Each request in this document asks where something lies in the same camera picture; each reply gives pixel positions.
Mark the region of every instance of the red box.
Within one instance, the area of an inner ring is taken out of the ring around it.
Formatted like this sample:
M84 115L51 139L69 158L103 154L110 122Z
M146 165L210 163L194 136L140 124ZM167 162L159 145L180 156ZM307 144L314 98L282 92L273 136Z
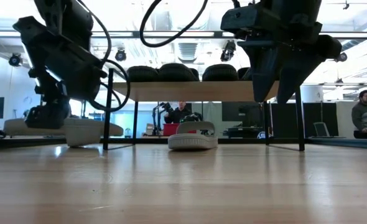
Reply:
M163 135L171 136L173 134L177 134L177 128L179 124L164 124ZM188 133L196 134L196 130L189 131Z

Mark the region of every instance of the wooden surface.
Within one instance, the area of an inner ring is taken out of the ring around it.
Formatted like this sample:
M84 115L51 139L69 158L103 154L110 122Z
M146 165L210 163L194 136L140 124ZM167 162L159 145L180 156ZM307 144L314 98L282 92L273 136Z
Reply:
M306 149L3 150L0 223L367 223L367 149Z
M267 100L276 96L275 82ZM125 83L114 83L114 90L125 96ZM148 82L131 83L134 101L254 101L253 83L237 82Z

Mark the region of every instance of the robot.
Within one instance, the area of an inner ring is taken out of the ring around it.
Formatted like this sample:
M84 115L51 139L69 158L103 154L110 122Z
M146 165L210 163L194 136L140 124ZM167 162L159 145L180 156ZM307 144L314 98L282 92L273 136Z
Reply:
M155 0L141 23L139 37L148 47L161 47L188 30L204 11L208 0L194 20L170 39L150 44L144 39L145 24L161 0ZM319 35L322 25L317 22L321 0L261 0L240 6L232 0L233 8L222 17L221 30L231 32L249 57L253 78L254 98L262 102L279 77L278 103L285 103L304 80L326 59L340 56L341 43L329 35ZM63 125L68 100L86 100L99 110L116 111L129 97L129 79L121 66L107 60L110 36L104 25L81 0L35 0L46 26L34 17L23 17L13 25L21 33L36 78L35 91L46 102L30 110L26 125L30 128L57 129ZM108 38L108 51L103 60L89 51L93 18L100 23ZM126 77L128 92L118 108L106 108L95 102L102 71L106 63L114 63Z

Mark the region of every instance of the man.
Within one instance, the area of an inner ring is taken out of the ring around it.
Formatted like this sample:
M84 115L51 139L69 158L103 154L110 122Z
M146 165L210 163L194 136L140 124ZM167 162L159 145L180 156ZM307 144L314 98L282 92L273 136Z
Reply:
M352 123L355 125L353 136L367 139L367 90L359 94L359 102L352 108Z
M164 115L164 121L167 124L170 123L179 123L179 121L185 116L191 115L192 112L188 110L186 107L186 102L180 101L178 102L178 107L171 113L166 113Z

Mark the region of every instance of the computer monitor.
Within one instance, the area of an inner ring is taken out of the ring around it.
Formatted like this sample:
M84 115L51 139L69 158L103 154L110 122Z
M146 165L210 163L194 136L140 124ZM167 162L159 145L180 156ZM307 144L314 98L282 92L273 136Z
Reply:
M327 131L326 124L324 122L316 122L314 123L316 129L316 135L318 137L330 137L330 134Z
M222 102L222 121L241 121L243 127L262 127L261 107L255 102Z

